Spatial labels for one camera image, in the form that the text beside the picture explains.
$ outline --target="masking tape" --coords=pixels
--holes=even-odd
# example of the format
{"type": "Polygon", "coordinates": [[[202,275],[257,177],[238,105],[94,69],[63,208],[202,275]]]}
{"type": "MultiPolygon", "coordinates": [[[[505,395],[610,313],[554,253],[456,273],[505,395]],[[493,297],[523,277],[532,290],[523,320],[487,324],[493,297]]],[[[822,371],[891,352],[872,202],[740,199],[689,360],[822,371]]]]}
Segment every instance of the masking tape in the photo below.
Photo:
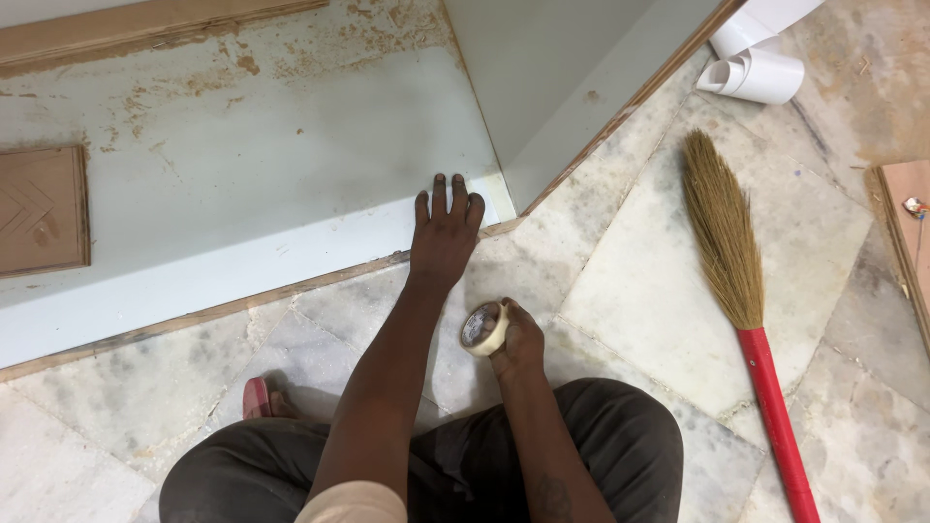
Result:
{"type": "Polygon", "coordinates": [[[458,344],[473,356],[486,356],[494,354],[501,345],[504,344],[507,334],[507,326],[510,321],[507,319],[507,307],[499,302],[488,302],[475,309],[462,324],[461,334],[458,336],[458,344]],[[498,312],[496,315],[491,313],[489,305],[496,305],[498,312]],[[491,329],[487,337],[481,339],[482,327],[488,318],[496,319],[497,323],[491,329]]]}

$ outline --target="wooden panel with carved lines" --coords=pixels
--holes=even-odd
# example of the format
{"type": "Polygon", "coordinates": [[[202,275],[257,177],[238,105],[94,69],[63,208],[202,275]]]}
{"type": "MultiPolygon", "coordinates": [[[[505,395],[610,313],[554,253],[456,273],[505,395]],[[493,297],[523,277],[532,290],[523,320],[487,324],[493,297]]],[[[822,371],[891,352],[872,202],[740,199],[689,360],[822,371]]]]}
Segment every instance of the wooden panel with carved lines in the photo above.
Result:
{"type": "Polygon", "coordinates": [[[0,154],[0,277],[90,264],[82,146],[0,154]]]}

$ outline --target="person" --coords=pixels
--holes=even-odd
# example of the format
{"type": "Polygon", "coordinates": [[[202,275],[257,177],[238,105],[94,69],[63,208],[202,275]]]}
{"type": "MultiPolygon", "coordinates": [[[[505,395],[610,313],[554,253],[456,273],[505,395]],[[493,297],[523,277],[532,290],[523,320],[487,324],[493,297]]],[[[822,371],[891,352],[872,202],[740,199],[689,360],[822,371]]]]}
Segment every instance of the person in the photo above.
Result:
{"type": "Polygon", "coordinates": [[[218,430],[168,474],[163,523],[677,519],[684,451],[671,414],[613,380],[553,391],[543,332],[511,299],[506,341],[490,356],[503,404],[411,437],[430,340],[485,211],[460,175],[448,212],[443,175],[432,193],[432,213],[426,192],[416,198],[409,276],[332,423],[299,419],[280,393],[250,381],[251,419],[218,430]]]}

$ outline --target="sleeve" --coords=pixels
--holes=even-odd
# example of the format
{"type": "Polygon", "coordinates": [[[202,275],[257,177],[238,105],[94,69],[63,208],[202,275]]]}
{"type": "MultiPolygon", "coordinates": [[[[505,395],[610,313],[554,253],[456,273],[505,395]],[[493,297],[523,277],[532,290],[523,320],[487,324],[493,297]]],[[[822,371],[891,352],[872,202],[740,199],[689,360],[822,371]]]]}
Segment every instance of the sleeve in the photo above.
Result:
{"type": "Polygon", "coordinates": [[[406,507],[380,483],[348,481],[317,494],[294,523],[406,523],[406,507]]]}

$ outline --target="grass broom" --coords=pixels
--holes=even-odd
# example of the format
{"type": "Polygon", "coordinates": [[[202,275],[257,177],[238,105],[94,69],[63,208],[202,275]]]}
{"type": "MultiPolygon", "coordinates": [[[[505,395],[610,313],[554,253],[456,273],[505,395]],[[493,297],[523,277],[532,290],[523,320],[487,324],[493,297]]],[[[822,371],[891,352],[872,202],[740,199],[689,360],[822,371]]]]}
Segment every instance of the grass broom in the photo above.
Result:
{"type": "Polygon", "coordinates": [[[752,232],[749,198],[704,131],[688,133],[684,157],[684,201],[704,275],[726,317],[737,328],[794,520],[818,523],[817,506],[763,328],[762,257],[752,232]]]}

